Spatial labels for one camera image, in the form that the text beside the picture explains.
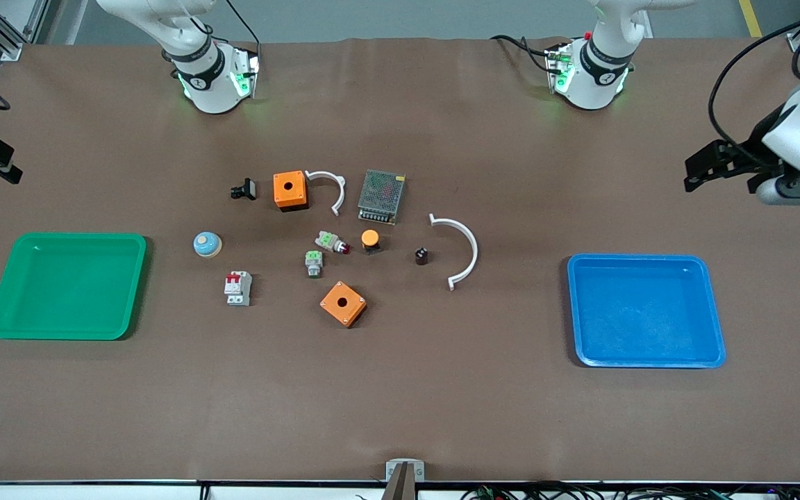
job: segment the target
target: white plastic clip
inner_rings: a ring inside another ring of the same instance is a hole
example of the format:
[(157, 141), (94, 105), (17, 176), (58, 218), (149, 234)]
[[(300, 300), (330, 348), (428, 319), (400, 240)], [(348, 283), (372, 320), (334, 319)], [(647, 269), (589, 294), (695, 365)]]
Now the white plastic clip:
[(471, 257), (471, 263), (467, 265), (462, 272), (458, 273), (455, 276), (449, 276), (447, 281), (450, 284), (450, 291), (455, 290), (455, 284), (462, 281), (463, 279), (467, 278), (467, 275), (470, 275), (472, 270), (474, 269), (474, 265), (477, 262), (477, 240), (474, 238), (473, 232), (466, 225), (461, 224), (459, 221), (454, 221), (453, 219), (435, 219), (434, 213), (429, 213), (428, 218), (431, 219), (431, 226), (450, 226), (456, 228), (457, 230), (461, 231), (465, 238), (470, 241), (471, 243), (471, 251), (474, 255)]
[(335, 181), (339, 185), (339, 200), (337, 200), (335, 202), (335, 205), (333, 205), (333, 213), (335, 213), (335, 216), (338, 217), (339, 208), (341, 208), (342, 203), (344, 203), (344, 185), (345, 185), (344, 177), (340, 175), (335, 175), (331, 172), (323, 172), (323, 171), (308, 172), (307, 170), (305, 170), (304, 174), (308, 177), (309, 181), (313, 181), (314, 179), (330, 179), (332, 181)]

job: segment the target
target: blue tray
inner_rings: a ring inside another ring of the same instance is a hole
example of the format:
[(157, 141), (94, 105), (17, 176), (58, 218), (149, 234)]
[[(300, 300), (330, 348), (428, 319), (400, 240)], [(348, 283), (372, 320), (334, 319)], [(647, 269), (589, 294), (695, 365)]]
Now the blue tray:
[(692, 256), (580, 253), (567, 265), (576, 354), (590, 367), (717, 368), (708, 268)]

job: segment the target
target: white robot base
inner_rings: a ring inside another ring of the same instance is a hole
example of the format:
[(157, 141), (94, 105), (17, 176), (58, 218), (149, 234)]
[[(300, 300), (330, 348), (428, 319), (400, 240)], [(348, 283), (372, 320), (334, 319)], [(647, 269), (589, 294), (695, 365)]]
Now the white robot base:
[(601, 79), (609, 81), (597, 82), (582, 67), (581, 53), (587, 42), (585, 38), (579, 38), (556, 50), (546, 51), (547, 69), (556, 69), (559, 72), (559, 74), (547, 74), (549, 75), (549, 89), (552, 94), (563, 95), (570, 104), (577, 108), (600, 110), (610, 104), (616, 94), (622, 92), (622, 86), (628, 76), (628, 69), (625, 69), (619, 76), (605, 73)]
[(258, 82), (258, 55), (224, 42), (217, 42), (216, 47), (224, 54), (225, 64), (208, 88), (200, 89), (204, 88), (206, 82), (196, 82), (193, 77), (185, 81), (178, 74), (178, 81), (184, 87), (184, 96), (193, 101), (198, 110), (210, 114), (225, 113), (243, 99), (254, 98)]

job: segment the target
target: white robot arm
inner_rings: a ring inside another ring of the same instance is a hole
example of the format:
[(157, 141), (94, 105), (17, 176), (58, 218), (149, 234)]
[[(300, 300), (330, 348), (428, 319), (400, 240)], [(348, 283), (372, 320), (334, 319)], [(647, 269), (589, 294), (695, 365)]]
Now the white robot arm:
[[(800, 22), (766, 35), (752, 47), (798, 25)], [(753, 174), (747, 187), (763, 203), (800, 205), (800, 85), (784, 104), (756, 124), (749, 139), (737, 143), (725, 133), (721, 136), (724, 139), (709, 142), (687, 158), (687, 192), (714, 179)]]
[(194, 16), (215, 0), (98, 0), (103, 10), (150, 35), (174, 63), (178, 80), (200, 111), (224, 113), (253, 96), (258, 54), (216, 42)]
[(580, 38), (549, 54), (549, 86), (571, 104), (600, 110), (622, 91), (628, 64), (644, 39), (641, 10), (671, 10), (697, 0), (587, 0), (597, 11), (591, 38)]

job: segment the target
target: brown tabletop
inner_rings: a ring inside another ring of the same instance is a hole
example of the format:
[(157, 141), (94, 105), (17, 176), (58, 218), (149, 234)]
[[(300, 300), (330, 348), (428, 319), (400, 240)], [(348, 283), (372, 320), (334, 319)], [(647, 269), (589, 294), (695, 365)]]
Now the brown tabletop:
[[(3, 66), (0, 278), (29, 231), (127, 231), (152, 260), (134, 335), (0, 340), (0, 480), (368, 478), (396, 456), (434, 480), (800, 481), (800, 208), (746, 178), (683, 192), (715, 138), (706, 101), (746, 41), (650, 40), (598, 112), (549, 95), (498, 42), (349, 40), (266, 47), (256, 101), (206, 116), (158, 47), (26, 47)], [(796, 80), (782, 42), (729, 77), (719, 117), (744, 138)], [(320, 230), (357, 244), (367, 168), (408, 176), (385, 252), (303, 265)], [(273, 173), (328, 170), (282, 213)], [(231, 200), (242, 178), (260, 199)], [(452, 228), (464, 222), (480, 260)], [(199, 231), (223, 237), (212, 260)], [(416, 247), (432, 263), (413, 263)], [(565, 260), (688, 253), (712, 273), (727, 362), (599, 369), (572, 355)], [(232, 269), (253, 305), (226, 306)], [(338, 280), (369, 302), (346, 330), (320, 309)]]

